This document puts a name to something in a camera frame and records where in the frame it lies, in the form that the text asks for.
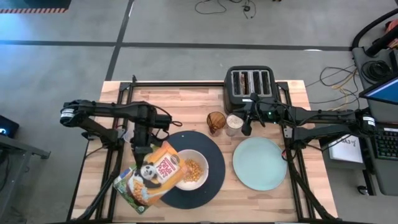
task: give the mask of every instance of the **dark placemat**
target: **dark placemat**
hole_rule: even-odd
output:
[[[181,209],[197,208],[206,204],[220,191],[225,178],[225,161],[219,147],[209,137],[196,131],[172,134],[167,141],[177,152],[193,149],[202,153],[209,164],[209,175],[198,189],[187,191],[174,187],[162,197],[162,201]]]

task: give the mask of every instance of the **concrete floor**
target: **concrete floor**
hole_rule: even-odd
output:
[[[257,15],[247,20],[240,5],[225,0],[221,2],[226,13],[206,16],[193,10],[196,0],[135,0],[123,41],[348,47],[359,30],[396,7],[393,0],[254,1]],[[114,50],[59,45],[116,42],[127,2],[74,0],[64,14],[0,14],[0,114],[21,125],[18,140],[52,152],[47,161],[32,160],[19,187],[15,207],[29,223],[66,219],[87,142],[81,130],[59,124],[59,110],[64,101],[98,99]],[[362,44],[382,33],[381,25]],[[28,43],[4,45],[3,40]],[[59,42],[37,45],[30,40]],[[112,80],[130,80],[132,74],[139,80],[220,80],[233,65],[267,65],[277,80],[299,79],[309,84],[326,66],[352,64],[347,51],[122,47]],[[344,76],[341,73],[327,81]],[[346,87],[354,90],[352,82]],[[310,101],[341,95],[319,83],[307,91]],[[333,108],[343,102],[312,108]],[[357,104],[348,108],[355,109]],[[360,171],[326,166],[342,219],[396,223],[397,197],[360,195],[355,189],[364,182]]]

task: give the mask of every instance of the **computer monitor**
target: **computer monitor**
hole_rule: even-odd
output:
[[[398,76],[373,85],[362,91],[359,97],[398,105]]]

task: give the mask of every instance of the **panda on cereal box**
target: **panda on cereal box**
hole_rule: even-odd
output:
[[[156,178],[156,168],[153,162],[144,161],[142,167],[134,171],[129,178],[126,191],[133,198],[134,203],[139,206],[147,205],[149,197],[147,189],[156,189],[162,186],[161,183],[154,183],[152,179]]]

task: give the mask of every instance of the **butcher block tabletop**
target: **butcher block tabletop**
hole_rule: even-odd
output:
[[[293,106],[310,110],[307,92],[302,80],[284,81],[289,84]],[[120,82],[104,82],[100,102],[116,102]],[[257,191],[246,187],[234,173],[232,158],[236,146],[248,137],[238,133],[229,137],[225,129],[217,137],[210,136],[206,117],[209,113],[224,113],[222,87],[134,87],[133,101],[147,101],[162,107],[181,121],[182,127],[170,126],[170,134],[179,131],[198,131],[206,134],[220,148],[225,160],[226,173],[224,183],[217,195],[204,206],[182,210],[170,207],[159,200],[144,214],[139,215],[119,194],[116,196],[113,222],[294,222],[297,221],[289,170],[284,181],[274,190]],[[95,118],[106,128],[112,127],[113,118]],[[284,149],[281,127],[266,124],[263,128],[258,122],[252,123],[251,137],[260,136],[274,141]],[[90,141],[87,154],[101,147],[100,140]],[[81,215],[92,202],[101,186],[106,159],[106,149],[101,149],[85,159],[80,181],[72,205],[72,218]],[[310,147],[304,149],[303,158],[311,191],[326,210],[337,217],[335,203],[330,189],[322,153]],[[124,146],[122,170],[134,163],[129,144]],[[110,190],[104,201],[103,216],[108,212]],[[307,213],[305,197],[300,191],[304,214]]]

